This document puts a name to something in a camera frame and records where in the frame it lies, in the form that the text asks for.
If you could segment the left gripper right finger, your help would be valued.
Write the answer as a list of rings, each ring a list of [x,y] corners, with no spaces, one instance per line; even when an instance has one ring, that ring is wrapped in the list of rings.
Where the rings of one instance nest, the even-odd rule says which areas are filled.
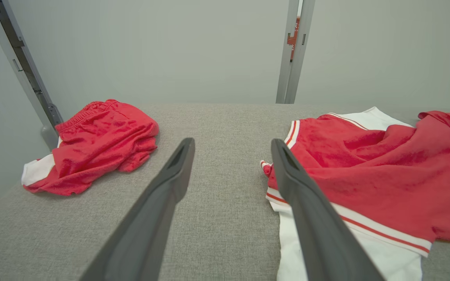
[[[280,195],[291,206],[310,281],[382,281],[384,277],[282,139],[271,141]]]

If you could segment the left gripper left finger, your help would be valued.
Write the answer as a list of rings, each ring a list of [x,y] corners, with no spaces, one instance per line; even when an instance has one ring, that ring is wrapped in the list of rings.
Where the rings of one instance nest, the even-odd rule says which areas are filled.
[[[157,281],[176,205],[186,195],[195,140],[185,138],[81,276],[82,281]]]

